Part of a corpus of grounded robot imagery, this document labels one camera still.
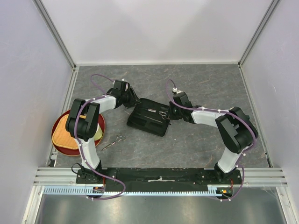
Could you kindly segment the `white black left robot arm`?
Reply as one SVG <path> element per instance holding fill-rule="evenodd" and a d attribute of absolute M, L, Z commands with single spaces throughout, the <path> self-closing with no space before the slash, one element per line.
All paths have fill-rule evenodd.
<path fill-rule="evenodd" d="M 96 132 L 100 129 L 99 115 L 121 105 L 130 108 L 138 103 L 139 98 L 133 88 L 124 80 L 115 80 L 113 88 L 100 97 L 89 100 L 77 98 L 73 101 L 65 129 L 79 148 L 81 165 L 77 172 L 78 179 L 99 183 L 103 177 L 94 140 Z"/>

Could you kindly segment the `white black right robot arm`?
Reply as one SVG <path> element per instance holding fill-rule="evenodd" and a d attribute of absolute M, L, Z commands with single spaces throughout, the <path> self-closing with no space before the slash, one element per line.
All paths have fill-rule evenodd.
<path fill-rule="evenodd" d="M 167 112 L 168 119 L 183 119 L 192 124 L 218 129 L 225 150 L 214 166 L 214 178 L 218 183 L 226 183 L 237 168 L 241 155 L 256 143 L 258 132 L 255 126 L 239 107 L 216 110 L 193 106 L 185 92 L 173 88 L 172 93 L 173 97 Z"/>

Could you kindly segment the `silver scissors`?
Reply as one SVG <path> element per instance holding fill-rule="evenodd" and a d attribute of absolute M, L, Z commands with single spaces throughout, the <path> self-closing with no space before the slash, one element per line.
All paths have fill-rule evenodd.
<path fill-rule="evenodd" d="M 109 143 L 107 146 L 105 146 L 104 148 L 102 148 L 101 151 L 106 150 L 107 148 L 115 145 L 116 143 L 118 143 L 120 141 L 124 141 L 125 139 L 126 139 L 125 136 L 120 135 L 120 136 L 116 137 L 116 139 L 113 142 Z"/>
<path fill-rule="evenodd" d="M 163 111 L 157 111 L 157 110 L 153 110 L 153 109 L 146 109 L 146 111 L 152 112 L 152 113 L 158 113 L 163 119 L 167 119 L 167 112 L 163 112 Z"/>

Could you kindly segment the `black zippered tool case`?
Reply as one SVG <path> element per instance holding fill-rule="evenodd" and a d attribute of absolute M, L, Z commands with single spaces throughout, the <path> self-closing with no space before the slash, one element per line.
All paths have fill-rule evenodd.
<path fill-rule="evenodd" d="M 163 119 L 158 113 L 146 111 L 148 108 L 167 112 L 169 106 L 147 98 L 140 98 L 140 103 L 135 106 L 127 120 L 127 126 L 164 137 L 170 121 Z"/>

